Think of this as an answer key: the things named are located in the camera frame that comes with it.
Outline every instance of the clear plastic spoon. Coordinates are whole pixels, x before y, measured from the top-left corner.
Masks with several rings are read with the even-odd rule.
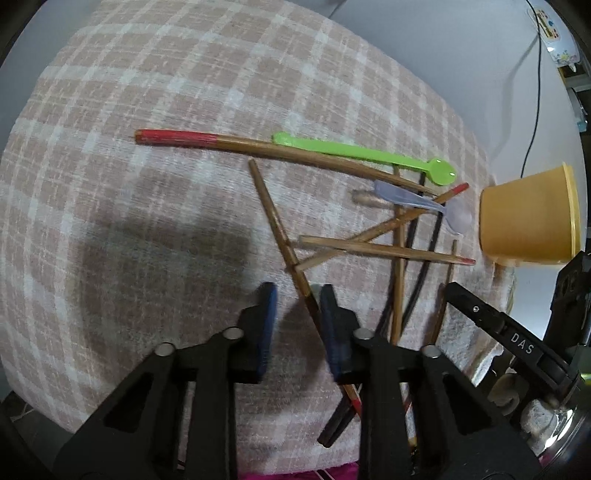
[[[460,196],[448,200],[446,205],[443,206],[416,193],[379,180],[374,182],[374,193],[378,197],[396,205],[425,208],[427,210],[441,212],[445,216],[447,226],[456,235],[466,233],[472,224],[472,213],[468,209],[464,199]]]

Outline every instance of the pink fabric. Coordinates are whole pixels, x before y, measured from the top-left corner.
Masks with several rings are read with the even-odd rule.
[[[359,467],[357,463],[346,463],[344,465],[327,468],[324,470],[335,480],[355,480]],[[319,480],[321,477],[316,471],[281,473],[278,475],[256,475],[247,473],[241,475],[240,480]]]

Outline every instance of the black mount bracket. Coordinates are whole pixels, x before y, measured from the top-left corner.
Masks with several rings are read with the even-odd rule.
[[[54,473],[64,480],[232,480],[236,471],[234,383],[258,383],[267,368],[277,289],[236,327],[176,350],[162,343],[64,445]],[[184,469],[178,464],[188,382],[195,382]]]
[[[553,396],[565,404],[583,388],[578,367],[506,313],[499,312],[460,284],[444,289],[445,299],[515,355],[512,367],[535,389],[533,398]]]
[[[330,285],[321,290],[320,309],[335,381],[363,384],[359,479],[527,480],[540,471],[519,434],[437,347],[416,352],[360,328]],[[414,461],[401,383],[413,405]]]

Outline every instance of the metal screw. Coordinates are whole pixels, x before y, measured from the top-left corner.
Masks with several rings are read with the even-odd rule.
[[[358,328],[353,332],[353,335],[359,340],[369,340],[373,338],[374,333],[367,328]]]
[[[421,348],[421,353],[429,358],[437,358],[441,355],[441,350],[435,345],[425,345]]]
[[[244,336],[244,331],[238,327],[230,327],[223,331],[224,338],[238,340]]]
[[[154,353],[158,356],[169,356],[174,353],[176,348],[172,343],[164,342],[154,349]]]

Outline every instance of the table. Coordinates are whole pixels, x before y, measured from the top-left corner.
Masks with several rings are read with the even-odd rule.
[[[319,1],[316,11],[327,8],[327,2]],[[528,8],[524,0],[346,0],[331,18],[441,95],[475,133],[496,181],[504,183],[519,178],[534,128],[538,52]],[[573,167],[584,249],[583,150],[564,83],[544,46],[541,77],[540,120],[525,174],[562,162]],[[550,319],[559,269],[532,265],[515,272],[512,316],[539,338]]]
[[[246,158],[135,145],[143,127],[263,140],[287,130],[447,158],[470,183],[463,195],[477,218],[492,177],[476,137],[396,61],[278,0],[104,0],[43,69],[12,129],[0,162],[0,352],[20,396],[75,430],[155,345],[204,341],[234,322],[260,282],[274,281],[271,366],[262,385],[236,393],[240,469],[355,459],[358,423],[330,450],[316,443],[340,392],[283,271]],[[259,165],[291,236],[346,237],[389,215],[352,203],[366,181]],[[426,248],[433,222],[420,222],[416,248]],[[438,250],[451,240],[444,233]],[[457,279],[503,308],[511,271],[482,257],[476,229],[459,254],[478,263]],[[409,286],[418,268],[409,264]],[[445,270],[432,267],[404,346],[422,344]],[[339,303],[375,327],[389,271],[386,261],[341,257],[309,279],[334,284]],[[475,381],[498,351],[457,312],[440,340]]]

